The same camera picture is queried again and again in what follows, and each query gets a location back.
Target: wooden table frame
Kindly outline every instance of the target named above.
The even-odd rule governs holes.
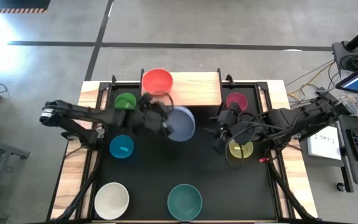
[[[241,82],[267,82],[269,87],[269,98],[273,108],[289,108],[288,99],[286,97],[285,86],[282,80],[239,80],[235,81],[236,83]],[[98,96],[98,89],[101,82],[89,81],[84,82],[79,98],[78,105],[80,106],[89,106],[92,108],[99,107],[103,109],[106,103],[106,95],[100,99],[101,104],[96,105],[96,99]],[[139,82],[117,82],[117,83],[139,83]],[[261,97],[263,111],[267,110],[266,96]],[[92,124],[84,121],[78,121],[83,127],[91,128]],[[299,146],[299,142],[292,140],[290,142],[294,146]],[[66,153],[69,153],[79,147],[80,143],[78,141],[70,141],[67,145]],[[59,179],[56,183],[56,189],[54,192],[52,203],[50,204],[48,219],[58,217],[69,205],[72,199],[76,196],[81,183],[85,179],[83,173],[85,172],[84,167],[85,163],[90,163],[90,172],[93,169],[95,164],[95,158],[97,157],[97,152],[87,151],[86,149],[81,149],[75,154],[72,154],[70,157],[66,158],[62,163],[60,170]],[[294,193],[296,198],[302,204],[302,206],[314,217],[317,217],[316,208],[314,206],[314,200],[309,186],[309,181],[306,173],[306,168],[304,166],[302,153],[287,147],[282,152],[282,162],[283,166],[280,166],[278,161],[275,160],[275,166],[277,170],[285,169],[285,174],[288,179],[288,184],[291,191]],[[280,197],[281,211],[283,217],[290,217],[290,211],[287,209],[287,199],[285,198],[284,193],[278,187],[278,195]],[[88,206],[90,203],[90,190],[88,189],[85,198],[83,199],[82,214],[72,215],[71,218],[86,218]]]

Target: wooden board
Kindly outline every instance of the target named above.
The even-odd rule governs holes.
[[[290,108],[288,98],[286,96],[285,85],[282,80],[240,80],[236,82],[267,82],[270,93],[270,100],[273,108]],[[81,106],[94,107],[97,94],[99,81],[84,82],[80,93],[78,104]],[[266,102],[262,100],[263,110],[267,110]],[[89,123],[80,123],[82,126],[90,127]],[[298,141],[291,141],[291,144],[299,147]],[[67,153],[76,149],[78,142],[72,141],[68,144]],[[72,154],[66,158],[62,167],[62,174],[58,183],[57,195],[54,201],[51,218],[58,217],[65,208],[72,201],[77,194],[82,179],[83,167],[85,163],[85,151]],[[302,153],[296,149],[287,147],[283,151],[283,159],[285,162],[285,169],[287,173],[288,182],[291,191],[295,197],[299,200],[301,205],[314,217],[317,217],[316,207],[314,205],[313,195],[310,189],[306,168],[304,166]],[[89,193],[85,197],[85,203],[83,205],[82,217],[87,214]],[[285,196],[281,189],[279,189],[281,207],[283,209],[284,217],[288,217],[288,211],[286,209]]]
[[[173,86],[169,94],[175,105],[218,106],[222,103],[217,72],[171,72],[171,75]],[[171,105],[167,96],[155,96],[154,99]]]

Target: red bowl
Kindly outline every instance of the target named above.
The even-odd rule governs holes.
[[[148,71],[141,81],[143,89],[151,95],[162,95],[169,91],[173,86],[172,75],[162,68],[154,68]]]
[[[248,99],[242,93],[230,93],[226,97],[226,107],[228,108],[231,103],[238,103],[242,111],[248,108]]]

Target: teal bowl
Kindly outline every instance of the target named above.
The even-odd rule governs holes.
[[[179,184],[167,197],[167,208],[171,215],[181,221],[195,219],[202,209],[202,197],[192,185]]]

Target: gray concrete floor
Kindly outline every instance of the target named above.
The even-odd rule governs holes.
[[[0,217],[8,223],[46,218],[66,141],[42,126],[48,100],[77,102],[93,47],[4,46],[10,40],[87,41],[98,35],[107,0],[52,0],[46,14],[0,15],[0,142],[31,151],[13,159],[0,186]],[[358,33],[358,0],[115,0],[104,42],[330,46]],[[286,83],[332,60],[330,52],[101,48],[92,80],[138,80],[141,68],[222,69],[235,79]],[[297,89],[308,78],[287,87]],[[328,86],[323,73],[313,82]],[[313,97],[312,88],[305,89]],[[337,167],[306,165],[319,217],[358,223],[355,193],[336,191]]]

